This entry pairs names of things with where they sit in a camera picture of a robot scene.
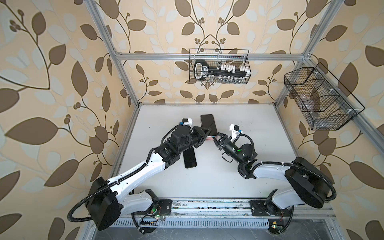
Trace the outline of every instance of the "smartphone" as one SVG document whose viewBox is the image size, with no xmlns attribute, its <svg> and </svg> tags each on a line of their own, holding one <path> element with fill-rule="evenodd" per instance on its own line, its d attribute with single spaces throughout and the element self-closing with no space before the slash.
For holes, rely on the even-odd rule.
<svg viewBox="0 0 384 240">
<path fill-rule="evenodd" d="M 217 129 L 214 116 L 212 114 L 200 115 L 200 120 L 202 127 L 209 127 L 211 129 L 211 132 L 208 137 L 216 137 Z"/>
<path fill-rule="evenodd" d="M 183 152 L 183 158 L 184 158 L 185 168 L 191 168 L 191 167 L 197 166 L 196 157 L 195 157 L 195 150 L 193 149 L 193 147 L 191 147 L 191 148 L 189 148 Z"/>
</svg>

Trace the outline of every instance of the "black wire mesh basket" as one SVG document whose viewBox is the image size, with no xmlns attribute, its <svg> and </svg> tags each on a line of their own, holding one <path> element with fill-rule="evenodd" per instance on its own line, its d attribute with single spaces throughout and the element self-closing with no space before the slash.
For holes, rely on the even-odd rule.
<svg viewBox="0 0 384 240">
<path fill-rule="evenodd" d="M 327 73 L 337 80 L 337 87 L 325 78 Z M 311 130 L 339 130 L 365 109 L 322 63 L 315 68 L 299 68 L 285 74 L 284 84 Z M 351 106 L 350 100 L 358 107 Z"/>
<path fill-rule="evenodd" d="M 189 82 L 247 84 L 252 74 L 248 53 L 242 49 L 191 48 Z"/>
</svg>

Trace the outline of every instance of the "wallpaper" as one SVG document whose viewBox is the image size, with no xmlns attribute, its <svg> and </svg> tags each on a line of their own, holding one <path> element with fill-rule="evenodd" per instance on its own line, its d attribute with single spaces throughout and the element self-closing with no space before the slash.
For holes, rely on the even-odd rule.
<svg viewBox="0 0 384 240">
<path fill-rule="evenodd" d="M 339 77 L 383 133 L 384 2 L 344 3 L 312 58 Z M 300 155 L 332 179 L 338 196 L 330 203 L 346 238 L 382 239 L 384 157 L 352 121 L 338 131 L 311 131 L 290 96 L 280 112 Z"/>
<path fill-rule="evenodd" d="M 247 84 L 190 81 L 186 61 L 123 61 L 137 99 L 142 103 L 273 103 L 292 61 L 250 61 Z"/>
<path fill-rule="evenodd" d="M 327 0 L 96 0 L 117 51 L 301 53 Z"/>
<path fill-rule="evenodd" d="M 0 239 L 73 240 L 133 106 L 84 4 L 0 0 L 0 22 Z"/>
</svg>

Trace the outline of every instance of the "table surface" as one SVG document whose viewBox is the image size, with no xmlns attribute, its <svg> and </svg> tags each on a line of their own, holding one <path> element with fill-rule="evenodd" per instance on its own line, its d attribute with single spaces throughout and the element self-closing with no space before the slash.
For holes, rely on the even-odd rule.
<svg viewBox="0 0 384 240">
<path fill-rule="evenodd" d="M 144 161 L 151 148 L 183 118 L 192 118 L 200 126 L 200 115 L 213 114 L 218 132 L 230 136 L 229 125 L 239 125 L 255 143 L 260 161 L 288 162 L 295 154 L 287 135 L 269 104 L 238 105 L 143 105 L 127 146 L 120 173 Z M 249 143 L 245 137 L 236 145 Z M 268 178 L 243 179 L 237 172 L 237 162 L 225 162 L 213 140 L 194 149 L 197 167 L 186 169 L 183 156 L 165 171 L 152 176 L 135 189 L 152 189 L 162 198 L 258 198 L 267 197 L 288 183 Z"/>
</svg>

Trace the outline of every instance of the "gray metal floor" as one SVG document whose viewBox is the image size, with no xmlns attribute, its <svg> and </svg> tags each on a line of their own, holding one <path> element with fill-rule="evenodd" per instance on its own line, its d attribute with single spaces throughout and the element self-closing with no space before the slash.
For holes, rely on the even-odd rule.
<svg viewBox="0 0 384 240">
<path fill-rule="evenodd" d="M 159 228 L 141 235 L 136 228 L 109 227 L 97 231 L 94 240 L 332 240 L 323 220 L 292 221 L 282 236 L 271 235 L 266 229 L 229 228 Z"/>
</svg>

